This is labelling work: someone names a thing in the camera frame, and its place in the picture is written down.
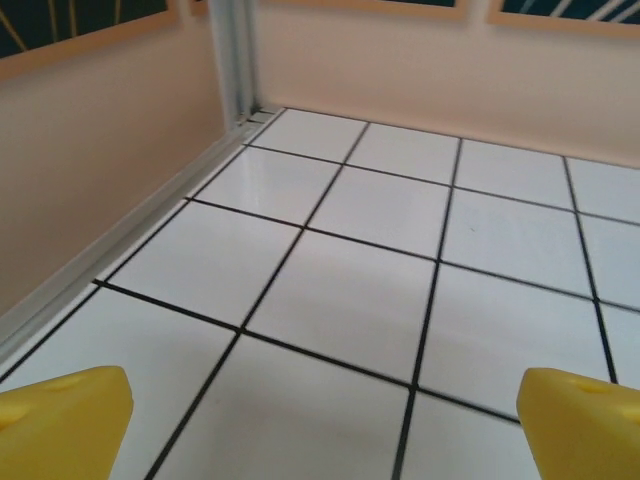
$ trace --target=white tile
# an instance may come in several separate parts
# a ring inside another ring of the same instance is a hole
[[[640,227],[582,216],[598,295],[640,307]]]
[[[449,189],[345,167],[311,226],[435,256]]]
[[[357,120],[287,110],[254,144],[343,162],[364,126]]]
[[[16,348],[1,364],[0,364],[0,376],[4,375],[13,365],[22,358],[24,354],[29,352],[40,340],[46,337],[51,330],[53,330],[59,322],[61,322],[71,311],[76,308],[82,301],[87,298],[98,287],[95,285],[89,285],[85,287],[75,298],[68,302],[62,309],[56,312],[50,319],[44,320],[39,328],[29,332],[26,340]]]
[[[242,338],[157,480],[388,480],[406,390]]]
[[[371,125],[349,164],[450,184],[458,142],[445,135]]]
[[[402,472],[402,480],[540,479],[519,426],[421,394]]]
[[[420,384],[515,416],[529,367],[608,381],[593,303],[443,266]]]
[[[572,208],[562,158],[548,153],[465,140],[456,185]]]
[[[134,411],[110,479],[142,479],[231,337],[200,320],[102,290],[2,390],[97,366],[122,366]]]
[[[249,329],[411,380],[433,263],[305,233]]]
[[[578,210],[640,222],[640,170],[569,159]]]
[[[162,226],[164,222],[166,222],[169,218],[171,218],[171,216],[174,213],[176,213],[178,210],[180,210],[186,203],[187,203],[186,200],[183,200],[178,204],[176,204],[171,210],[169,210],[166,214],[164,214],[160,218],[160,220],[158,220],[153,225],[151,225],[147,229],[146,233],[144,235],[141,235],[140,238],[138,238],[135,242],[133,242],[131,246],[124,251],[123,254],[118,256],[118,258],[116,258],[113,262],[111,262],[107,268],[105,268],[104,270],[102,270],[102,272],[96,275],[96,278],[98,280],[106,280],[106,278],[109,275],[111,275],[111,273],[113,273],[113,271],[115,271],[115,269],[118,268],[122,264],[122,262],[124,262],[127,258],[129,258],[129,255],[135,252],[140,247],[140,245],[146,242],[147,239],[151,235],[153,235],[156,232],[156,230],[158,230],[158,228]]]
[[[112,282],[239,325],[298,229],[191,204]]]
[[[602,316],[618,382],[640,390],[640,314],[603,305]]]
[[[248,148],[198,198],[304,223],[338,165]]]
[[[591,294],[573,213],[464,191],[453,197],[445,260]]]

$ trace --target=beige wall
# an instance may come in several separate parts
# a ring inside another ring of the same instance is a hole
[[[640,167],[637,40],[261,3],[265,100]]]
[[[206,18],[0,84],[0,314],[223,134]]]

